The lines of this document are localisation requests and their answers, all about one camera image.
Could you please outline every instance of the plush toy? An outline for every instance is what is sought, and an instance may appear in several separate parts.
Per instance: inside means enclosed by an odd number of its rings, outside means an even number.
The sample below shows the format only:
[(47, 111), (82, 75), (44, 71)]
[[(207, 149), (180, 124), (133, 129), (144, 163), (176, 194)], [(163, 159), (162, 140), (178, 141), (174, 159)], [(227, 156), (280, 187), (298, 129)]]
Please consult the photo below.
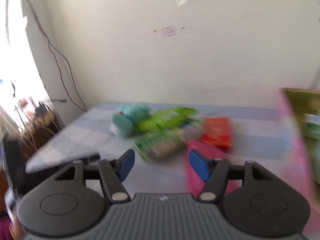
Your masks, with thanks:
[(150, 107), (141, 104), (126, 104), (117, 107), (118, 113), (110, 117), (110, 131), (118, 137), (131, 135), (136, 124), (150, 117)]

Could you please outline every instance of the orange box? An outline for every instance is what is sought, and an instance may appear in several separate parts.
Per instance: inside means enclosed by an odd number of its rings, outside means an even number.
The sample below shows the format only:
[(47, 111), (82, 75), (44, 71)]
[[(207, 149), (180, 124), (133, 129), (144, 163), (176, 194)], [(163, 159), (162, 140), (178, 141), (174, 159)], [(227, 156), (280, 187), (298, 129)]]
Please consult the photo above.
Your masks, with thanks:
[(226, 117), (205, 117), (204, 134), (201, 141), (214, 145), (224, 152), (229, 152), (232, 147), (231, 120)]

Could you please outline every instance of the pink object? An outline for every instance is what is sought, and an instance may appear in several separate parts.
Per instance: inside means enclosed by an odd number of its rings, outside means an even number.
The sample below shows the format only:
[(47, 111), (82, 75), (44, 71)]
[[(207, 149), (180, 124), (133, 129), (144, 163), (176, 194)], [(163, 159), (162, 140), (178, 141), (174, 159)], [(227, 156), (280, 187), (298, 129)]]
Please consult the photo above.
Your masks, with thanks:
[[(187, 188), (194, 197), (197, 197), (201, 189), (204, 186), (204, 182), (198, 177), (196, 172), (189, 165), (189, 151), (191, 149), (196, 149), (201, 152), (208, 159), (222, 158), (228, 159), (228, 155), (219, 150), (215, 146), (208, 146), (202, 142), (191, 140), (187, 143), (187, 152), (185, 154), (185, 169), (186, 169), (186, 179), (187, 179)], [(229, 194), (231, 191), (236, 189), (237, 186), (234, 181), (228, 181), (225, 195)]]
[(283, 127), (285, 160), (282, 179), (300, 192), (311, 206), (311, 215), (304, 233), (320, 232), (320, 207), (317, 206), (316, 190), (308, 151), (303, 141), (299, 125), (294, 117), (289, 100), (282, 89), (279, 94), (278, 110)]
[(12, 236), (9, 230), (10, 226), (9, 217), (0, 217), (0, 239), (1, 240), (12, 240)]

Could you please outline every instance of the green package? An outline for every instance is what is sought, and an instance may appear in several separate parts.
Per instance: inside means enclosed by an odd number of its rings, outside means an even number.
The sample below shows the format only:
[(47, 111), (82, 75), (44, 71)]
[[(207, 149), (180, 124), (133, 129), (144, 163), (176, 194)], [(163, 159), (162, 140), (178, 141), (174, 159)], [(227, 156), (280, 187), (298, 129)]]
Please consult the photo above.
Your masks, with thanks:
[(138, 122), (137, 127), (140, 132), (173, 128), (186, 122), (190, 115), (196, 113), (196, 109), (188, 107), (169, 108), (155, 112), (152, 117)]
[(183, 148), (189, 139), (199, 138), (203, 133), (202, 122), (188, 119), (180, 127), (151, 131), (133, 140), (144, 161), (163, 159)]
[(303, 134), (316, 140), (320, 140), (320, 115), (305, 114)]

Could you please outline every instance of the metal screw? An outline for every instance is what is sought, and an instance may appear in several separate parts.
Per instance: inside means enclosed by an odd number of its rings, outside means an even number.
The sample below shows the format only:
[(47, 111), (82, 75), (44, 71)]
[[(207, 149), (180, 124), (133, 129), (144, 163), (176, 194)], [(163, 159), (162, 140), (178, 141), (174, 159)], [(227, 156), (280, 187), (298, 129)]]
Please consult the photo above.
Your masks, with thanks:
[(114, 201), (124, 201), (128, 198), (128, 194), (127, 193), (124, 193), (124, 192), (116, 192), (116, 193), (113, 193), (111, 198), (114, 200)]
[(204, 201), (212, 201), (216, 198), (217, 196), (215, 193), (212, 192), (204, 192), (200, 194), (200, 198)]

